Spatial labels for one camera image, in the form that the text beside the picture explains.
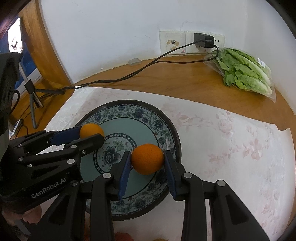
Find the plastic bag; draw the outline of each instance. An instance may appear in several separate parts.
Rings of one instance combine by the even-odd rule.
[[[203,59],[209,59],[216,54],[215,50]],[[276,102],[271,70],[259,58],[256,59],[238,49],[222,48],[219,49],[218,57],[215,60],[204,63],[224,76],[223,80],[226,86],[234,85],[246,91],[254,91]]]

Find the black charger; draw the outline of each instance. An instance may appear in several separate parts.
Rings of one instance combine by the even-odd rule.
[[[195,43],[196,47],[214,48],[214,40],[211,35],[194,33],[194,42],[200,41]]]

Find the white floral tablecloth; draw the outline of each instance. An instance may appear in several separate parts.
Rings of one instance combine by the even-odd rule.
[[[295,193],[295,153],[289,129],[249,119],[192,101],[107,88],[75,90],[46,127],[64,130],[94,108],[120,99],[147,102],[161,109],[175,125],[182,147],[182,164],[202,180],[225,180],[261,224],[271,241],[288,224]],[[61,149],[50,147],[46,151]],[[135,241],[181,239],[184,202],[168,195],[149,213],[114,222],[116,232]],[[208,219],[208,240],[211,240]]]

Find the green leafy vegetable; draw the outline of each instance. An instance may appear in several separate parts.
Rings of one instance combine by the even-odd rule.
[[[262,67],[254,57],[240,50],[224,48],[214,62],[224,71],[226,86],[236,85],[246,91],[271,95],[271,71],[267,65]]]

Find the round plate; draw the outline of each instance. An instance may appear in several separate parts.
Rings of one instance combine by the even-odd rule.
[[[176,162],[181,162],[178,133],[170,119],[156,107],[136,101],[119,100],[102,105],[76,126],[95,123],[102,127],[105,141],[100,149],[81,158],[81,176],[92,181],[121,161],[124,151],[151,143],[163,151],[171,150]],[[113,220],[139,217],[157,206],[168,194],[164,168],[151,175],[141,175],[131,168],[126,194],[119,202],[111,201]]]

